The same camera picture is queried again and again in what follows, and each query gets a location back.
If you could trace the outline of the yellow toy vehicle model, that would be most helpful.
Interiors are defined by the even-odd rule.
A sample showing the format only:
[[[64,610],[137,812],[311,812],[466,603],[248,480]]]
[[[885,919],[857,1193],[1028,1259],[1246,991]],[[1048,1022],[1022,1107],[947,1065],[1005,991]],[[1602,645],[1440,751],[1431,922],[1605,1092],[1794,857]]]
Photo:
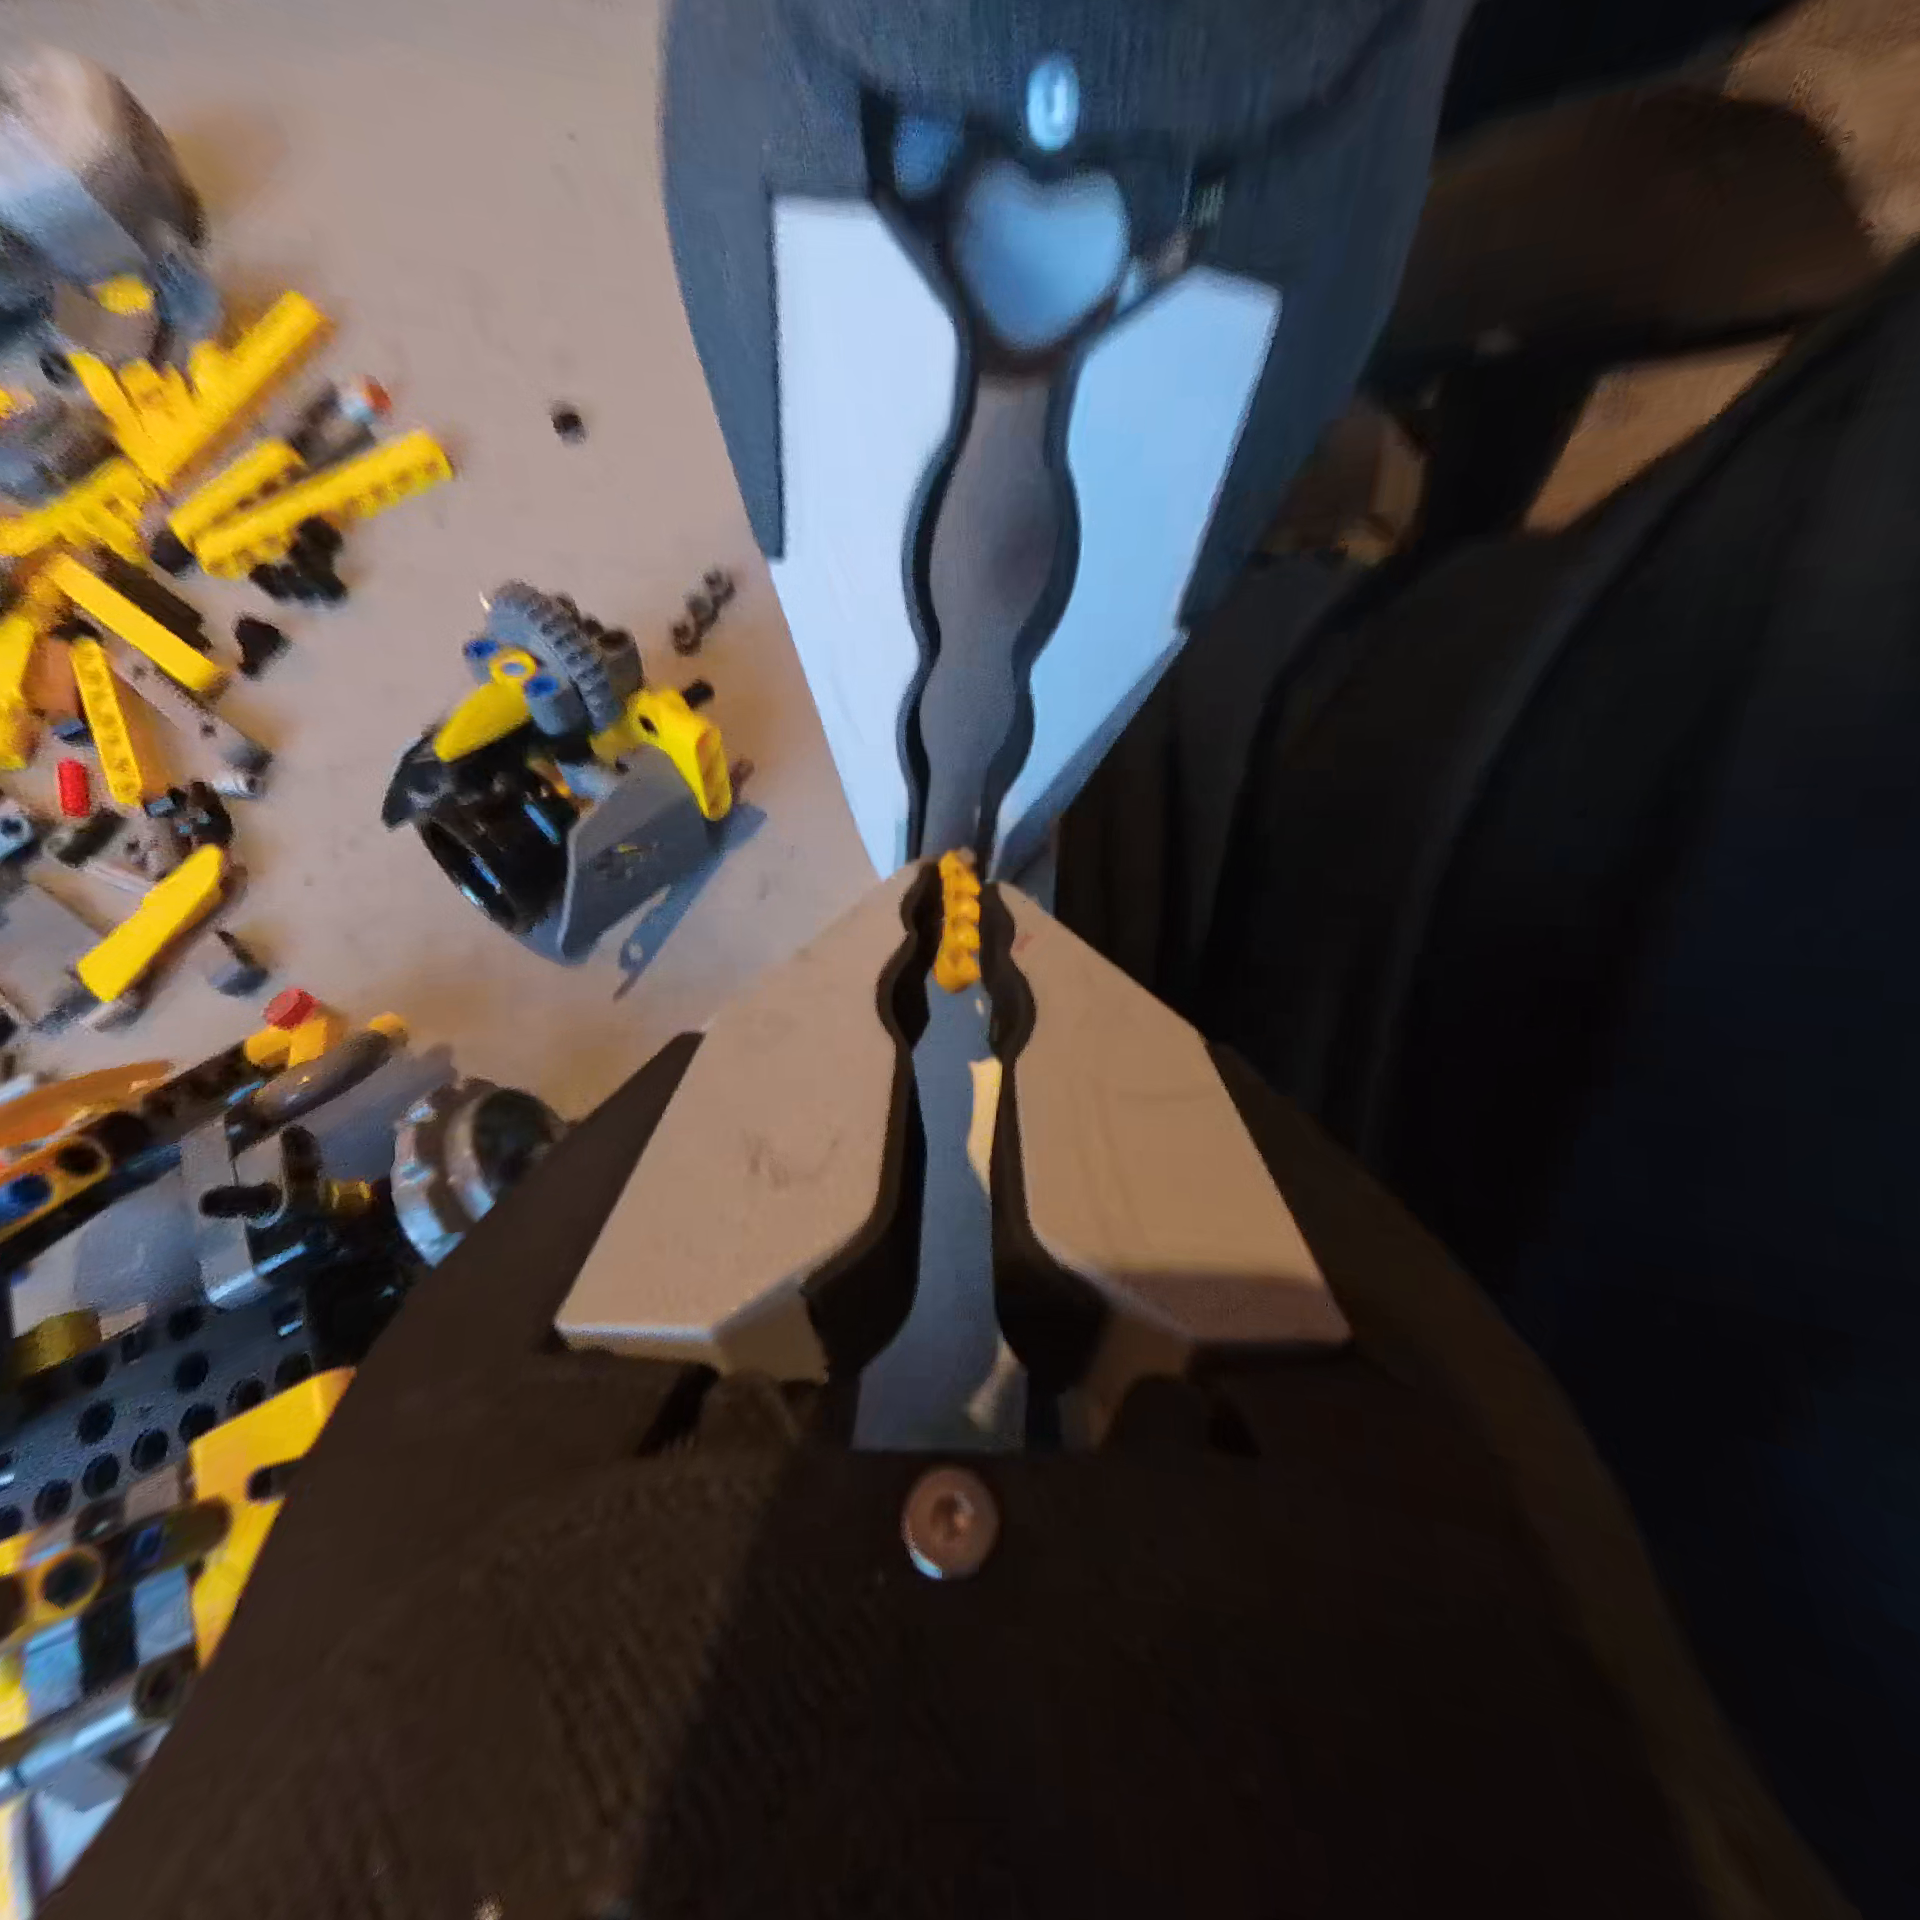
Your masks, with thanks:
[[[355,1370],[563,1134],[323,1017],[6,1111],[7,1817],[121,1798]]]

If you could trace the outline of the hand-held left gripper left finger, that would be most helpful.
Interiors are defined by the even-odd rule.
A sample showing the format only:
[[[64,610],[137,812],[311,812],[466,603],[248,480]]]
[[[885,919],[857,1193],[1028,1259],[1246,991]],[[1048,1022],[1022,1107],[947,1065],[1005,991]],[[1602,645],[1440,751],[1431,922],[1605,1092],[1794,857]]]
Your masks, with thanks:
[[[925,974],[902,868],[708,1022],[556,1310],[570,1349],[836,1380],[886,1346]]]

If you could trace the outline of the grey toy battery box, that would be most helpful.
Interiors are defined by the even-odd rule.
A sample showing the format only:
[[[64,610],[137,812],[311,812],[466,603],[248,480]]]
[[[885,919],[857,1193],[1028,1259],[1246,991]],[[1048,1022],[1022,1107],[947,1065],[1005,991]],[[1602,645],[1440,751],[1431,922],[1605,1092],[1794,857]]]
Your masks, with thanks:
[[[3,311],[44,321],[59,288],[142,280],[167,353],[214,336],[203,198],[149,113],[99,62],[45,44],[3,62]]]

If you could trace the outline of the black office chair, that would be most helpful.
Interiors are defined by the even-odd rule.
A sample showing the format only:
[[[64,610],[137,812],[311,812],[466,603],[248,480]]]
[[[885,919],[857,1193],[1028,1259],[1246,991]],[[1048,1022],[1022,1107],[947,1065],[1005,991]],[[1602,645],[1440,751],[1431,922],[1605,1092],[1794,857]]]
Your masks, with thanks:
[[[1330,548],[1568,528],[1721,417],[1916,241],[1916,82],[1916,5],[1772,5],[1452,143],[1328,440]]]

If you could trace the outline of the person's dark clothing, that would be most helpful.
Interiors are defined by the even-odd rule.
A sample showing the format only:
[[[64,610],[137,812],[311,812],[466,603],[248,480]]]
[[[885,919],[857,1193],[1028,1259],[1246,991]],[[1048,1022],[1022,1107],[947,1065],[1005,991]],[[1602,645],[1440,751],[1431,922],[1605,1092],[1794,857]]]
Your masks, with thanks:
[[[1916,1916],[1916,246],[1558,533],[1246,565],[1057,915],[1497,1301],[1791,1823]]]

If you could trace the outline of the toy wheel gear subassembly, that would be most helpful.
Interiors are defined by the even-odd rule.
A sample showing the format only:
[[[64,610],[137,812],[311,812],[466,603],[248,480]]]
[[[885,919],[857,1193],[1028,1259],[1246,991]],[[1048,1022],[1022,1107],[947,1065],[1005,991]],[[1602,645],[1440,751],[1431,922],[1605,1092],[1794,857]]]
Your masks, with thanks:
[[[580,966],[721,850],[745,764],[706,679],[514,580],[462,642],[467,689],[396,759],[380,826],[410,833],[496,932]]]

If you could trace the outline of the pile of loose toy pieces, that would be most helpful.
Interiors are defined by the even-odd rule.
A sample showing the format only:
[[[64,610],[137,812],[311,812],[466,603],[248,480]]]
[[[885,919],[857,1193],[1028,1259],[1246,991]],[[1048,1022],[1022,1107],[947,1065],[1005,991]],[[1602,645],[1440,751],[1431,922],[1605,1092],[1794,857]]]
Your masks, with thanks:
[[[265,417],[331,322],[298,292],[184,363],[110,358],[53,334],[6,370],[6,1041],[146,1009],[158,976],[210,937],[209,974],[248,994],[259,966],[218,925],[242,889],[233,805],[265,795],[274,750],[228,715],[286,637],[240,617],[227,650],[184,581],[251,584],[332,608],[350,524],[453,477],[430,433],[392,434],[377,382],[331,382],[280,428]],[[203,847],[227,896],[124,998],[76,985],[76,958]]]

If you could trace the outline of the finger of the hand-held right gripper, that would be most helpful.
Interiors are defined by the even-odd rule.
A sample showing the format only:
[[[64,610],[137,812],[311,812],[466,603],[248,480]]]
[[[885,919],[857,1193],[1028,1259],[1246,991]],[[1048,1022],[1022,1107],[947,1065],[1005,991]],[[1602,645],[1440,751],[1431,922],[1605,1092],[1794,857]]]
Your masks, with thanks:
[[[920,235],[876,203],[773,207],[782,536],[773,584],[878,878],[967,840],[984,783],[984,622],[956,473],[973,327]]]
[[[1280,316],[1280,289],[1193,269],[1085,351],[1064,434],[1073,586],[1026,674],[1031,739],[995,811],[995,878],[1045,850],[1184,649],[1186,589]]]

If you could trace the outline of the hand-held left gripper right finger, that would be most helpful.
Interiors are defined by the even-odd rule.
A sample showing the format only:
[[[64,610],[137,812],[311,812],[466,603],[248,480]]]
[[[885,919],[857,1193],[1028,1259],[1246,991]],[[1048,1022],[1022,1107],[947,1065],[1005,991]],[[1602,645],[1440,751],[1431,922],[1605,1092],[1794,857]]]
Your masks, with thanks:
[[[1017,1352],[1337,1352],[1352,1341],[1202,1035],[993,885],[995,1309]]]

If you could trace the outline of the yellow curved toy panel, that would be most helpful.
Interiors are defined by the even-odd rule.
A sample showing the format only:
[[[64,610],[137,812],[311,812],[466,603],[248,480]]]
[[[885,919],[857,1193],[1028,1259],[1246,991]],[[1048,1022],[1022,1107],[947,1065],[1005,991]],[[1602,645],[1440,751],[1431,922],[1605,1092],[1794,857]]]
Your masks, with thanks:
[[[102,1007],[130,996],[214,915],[227,896],[228,866],[228,850],[222,847],[189,853],[173,873],[148,889],[124,922],[76,958],[76,985]]]

